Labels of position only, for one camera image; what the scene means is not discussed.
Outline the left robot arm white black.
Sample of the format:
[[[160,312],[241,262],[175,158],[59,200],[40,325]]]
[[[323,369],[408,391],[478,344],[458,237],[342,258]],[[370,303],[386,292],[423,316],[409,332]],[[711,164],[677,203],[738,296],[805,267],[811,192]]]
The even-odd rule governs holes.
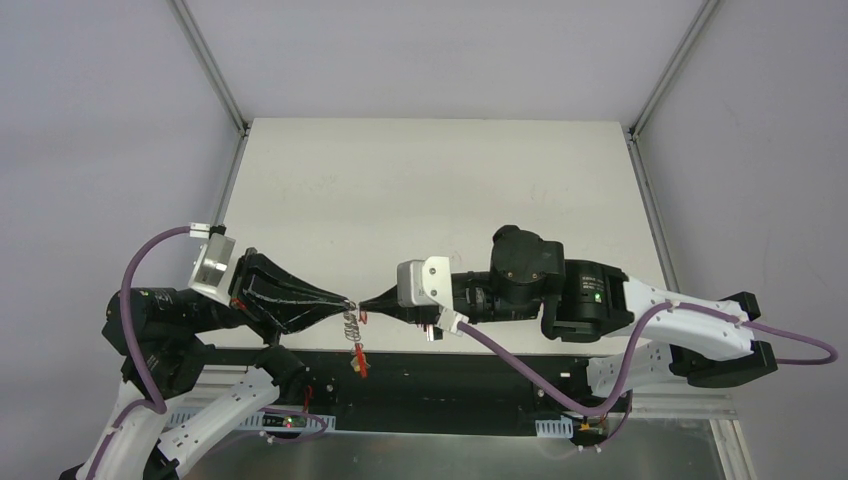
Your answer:
[[[255,249],[238,260],[224,301],[192,289],[123,287],[110,300],[102,330],[125,358],[118,399],[90,457],[61,478],[184,477],[262,408],[307,401],[308,368],[280,340],[352,306]],[[199,413],[167,430],[203,369],[219,360],[248,371]]]

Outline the metal key organizer red handle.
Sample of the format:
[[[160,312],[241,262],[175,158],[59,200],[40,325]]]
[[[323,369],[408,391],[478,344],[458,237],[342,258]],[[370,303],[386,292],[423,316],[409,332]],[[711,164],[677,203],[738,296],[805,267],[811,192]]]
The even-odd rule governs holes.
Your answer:
[[[355,303],[350,302],[347,311],[343,313],[343,319],[345,337],[353,345],[351,350],[352,369],[361,378],[367,378],[369,373],[369,364],[366,359],[361,335],[361,326],[366,325],[368,322],[367,313],[361,310]]]

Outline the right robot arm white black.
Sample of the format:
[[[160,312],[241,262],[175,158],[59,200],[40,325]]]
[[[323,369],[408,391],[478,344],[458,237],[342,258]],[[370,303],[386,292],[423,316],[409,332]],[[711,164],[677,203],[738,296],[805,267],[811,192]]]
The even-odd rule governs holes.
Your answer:
[[[515,225],[494,233],[487,270],[455,273],[441,256],[406,261],[396,284],[363,308],[421,326],[433,340],[484,323],[534,319],[554,341],[624,338],[622,353],[580,362],[559,385],[484,340],[546,395],[578,411],[596,411],[625,392],[672,378],[726,389],[778,368],[772,346],[753,334],[760,314],[754,295],[707,301],[670,292],[616,267],[568,259],[560,242]]]

